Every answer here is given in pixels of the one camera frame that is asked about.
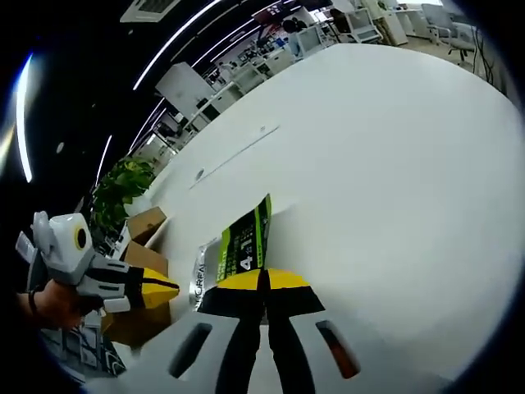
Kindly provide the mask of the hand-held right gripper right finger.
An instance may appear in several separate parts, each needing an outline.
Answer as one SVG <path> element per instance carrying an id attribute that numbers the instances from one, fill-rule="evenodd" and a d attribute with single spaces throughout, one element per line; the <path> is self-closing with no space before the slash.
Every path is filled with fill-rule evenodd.
<path id="1" fill-rule="evenodd" d="M 268 335 L 285 393 L 440 393 L 447 381 L 404 364 L 353 316 L 328 311 L 300 275 L 269 268 Z"/>

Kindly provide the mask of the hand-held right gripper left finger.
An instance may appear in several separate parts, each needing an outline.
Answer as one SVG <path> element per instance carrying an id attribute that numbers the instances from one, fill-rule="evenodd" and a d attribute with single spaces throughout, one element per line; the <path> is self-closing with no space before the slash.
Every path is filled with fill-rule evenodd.
<path id="1" fill-rule="evenodd" d="M 215 393 L 228 346 L 262 306 L 255 269 L 209 289 L 200 309 L 188 312 L 142 349 L 116 378 L 93 378 L 87 393 Z"/>

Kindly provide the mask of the person's left hand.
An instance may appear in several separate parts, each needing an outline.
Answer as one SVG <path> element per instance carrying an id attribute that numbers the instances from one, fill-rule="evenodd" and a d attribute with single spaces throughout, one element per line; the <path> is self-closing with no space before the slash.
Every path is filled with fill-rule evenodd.
<path id="1" fill-rule="evenodd" d="M 65 330 L 79 326 L 84 316 L 101 306 L 96 297 L 81 296 L 74 286 L 54 280 L 34 293 L 34 305 L 44 328 Z"/>

